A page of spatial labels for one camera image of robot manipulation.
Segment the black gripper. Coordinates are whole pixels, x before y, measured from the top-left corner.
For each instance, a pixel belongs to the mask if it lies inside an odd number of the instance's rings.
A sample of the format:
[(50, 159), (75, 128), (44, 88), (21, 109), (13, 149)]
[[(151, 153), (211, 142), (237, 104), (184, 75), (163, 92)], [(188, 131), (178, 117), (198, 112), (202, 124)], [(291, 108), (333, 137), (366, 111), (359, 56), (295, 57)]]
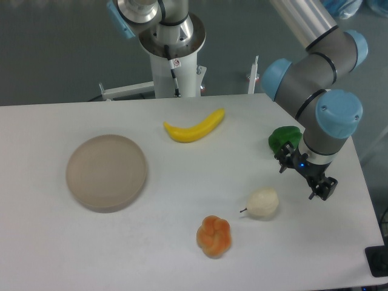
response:
[(310, 200), (318, 196), (326, 201), (338, 185), (335, 178), (326, 176), (326, 169), (332, 162), (332, 155), (314, 152), (305, 142), (300, 142), (296, 150), (291, 142), (286, 142), (274, 157), (279, 162), (280, 173), (286, 169), (295, 169), (306, 179), (312, 189)]

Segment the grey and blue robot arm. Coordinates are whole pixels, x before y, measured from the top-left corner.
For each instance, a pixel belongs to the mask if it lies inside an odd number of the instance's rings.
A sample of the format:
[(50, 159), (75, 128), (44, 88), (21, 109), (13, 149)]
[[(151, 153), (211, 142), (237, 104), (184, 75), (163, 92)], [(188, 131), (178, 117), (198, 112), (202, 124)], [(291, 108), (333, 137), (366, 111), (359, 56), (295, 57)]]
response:
[[(283, 142), (275, 158), (282, 170), (306, 179), (312, 196), (327, 199), (337, 180), (326, 169), (363, 115), (354, 94), (330, 86), (365, 60), (367, 42), (354, 30), (341, 31), (319, 1), (272, 5), (307, 52), (297, 63), (273, 62), (261, 78), (265, 94), (304, 127), (300, 142)], [(206, 31), (187, 1), (109, 1), (107, 11), (124, 37), (137, 37), (149, 54), (156, 97), (199, 96), (196, 56)]]

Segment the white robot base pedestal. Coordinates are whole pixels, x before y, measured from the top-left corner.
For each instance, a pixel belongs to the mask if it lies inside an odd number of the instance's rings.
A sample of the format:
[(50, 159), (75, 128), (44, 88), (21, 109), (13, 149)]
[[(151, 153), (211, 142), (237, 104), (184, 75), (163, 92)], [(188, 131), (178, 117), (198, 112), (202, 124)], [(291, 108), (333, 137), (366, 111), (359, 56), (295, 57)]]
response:
[(175, 26), (157, 24), (139, 35), (148, 53), (156, 98), (201, 96), (207, 70), (198, 64), (198, 52), (206, 40), (202, 21), (193, 13)]

